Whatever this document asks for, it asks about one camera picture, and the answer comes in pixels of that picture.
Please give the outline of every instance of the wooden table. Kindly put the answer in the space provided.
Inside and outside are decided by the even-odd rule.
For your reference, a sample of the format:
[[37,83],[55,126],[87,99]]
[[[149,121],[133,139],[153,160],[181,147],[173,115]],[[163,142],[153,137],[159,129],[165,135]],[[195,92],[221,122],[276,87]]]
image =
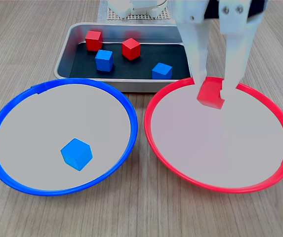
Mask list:
[[[55,79],[68,28],[94,22],[99,1],[0,1],[0,110],[32,85]],[[207,73],[224,76],[225,40],[212,24]],[[283,1],[258,29],[243,83],[283,110]],[[63,197],[34,197],[0,180],[0,237],[283,237],[283,180],[249,195],[210,192],[158,161],[143,128],[152,95],[128,94],[136,146],[111,178]]]

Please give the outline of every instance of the white robot part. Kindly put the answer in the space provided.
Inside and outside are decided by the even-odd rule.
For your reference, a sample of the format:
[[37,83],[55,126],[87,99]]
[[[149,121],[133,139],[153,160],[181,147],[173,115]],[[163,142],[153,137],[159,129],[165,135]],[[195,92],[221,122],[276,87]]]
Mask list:
[[[177,0],[176,25],[179,29],[194,81],[206,78],[209,20],[204,18],[209,1]],[[220,33],[227,37],[225,78],[220,96],[230,97],[245,74],[256,30],[266,9],[248,18],[251,0],[219,0]]]
[[202,84],[207,76],[209,20],[204,20],[208,0],[174,2],[175,22],[182,38],[192,77]]
[[156,18],[166,8],[167,0],[108,0],[108,7],[121,19],[129,15],[145,15]]

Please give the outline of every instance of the screw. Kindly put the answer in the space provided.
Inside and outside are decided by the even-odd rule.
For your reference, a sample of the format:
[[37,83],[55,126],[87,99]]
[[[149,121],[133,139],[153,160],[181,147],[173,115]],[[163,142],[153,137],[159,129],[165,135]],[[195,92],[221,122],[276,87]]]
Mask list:
[[241,14],[241,13],[243,12],[243,6],[241,6],[241,5],[237,6],[236,11],[237,11],[239,14]]
[[228,14],[229,13],[229,8],[226,6],[222,9],[223,13]]

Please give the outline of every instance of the red cube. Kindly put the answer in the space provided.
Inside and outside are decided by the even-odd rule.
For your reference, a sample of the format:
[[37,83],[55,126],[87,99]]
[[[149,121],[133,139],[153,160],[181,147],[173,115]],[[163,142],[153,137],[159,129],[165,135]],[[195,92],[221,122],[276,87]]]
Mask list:
[[197,96],[198,101],[205,106],[220,110],[225,102],[220,97],[222,80],[221,78],[206,78]]
[[130,38],[122,43],[121,51],[127,59],[134,60],[140,56],[140,48],[140,43]]
[[102,32],[89,31],[85,37],[86,48],[88,51],[99,51],[103,46]]

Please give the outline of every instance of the metal tray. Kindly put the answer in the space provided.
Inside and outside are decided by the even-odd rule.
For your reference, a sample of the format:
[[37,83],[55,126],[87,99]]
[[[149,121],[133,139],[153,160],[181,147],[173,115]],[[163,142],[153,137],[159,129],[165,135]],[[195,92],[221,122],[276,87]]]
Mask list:
[[[88,52],[85,36],[90,30],[103,33],[103,49],[114,53],[111,73],[95,68],[96,53]],[[141,57],[132,62],[121,54],[121,43],[134,38],[141,43]],[[151,79],[156,63],[172,66],[172,79]],[[105,82],[121,92],[158,92],[179,79],[191,77],[188,60],[176,25],[138,25],[77,23],[70,27],[60,52],[54,74],[62,78],[90,78]]]

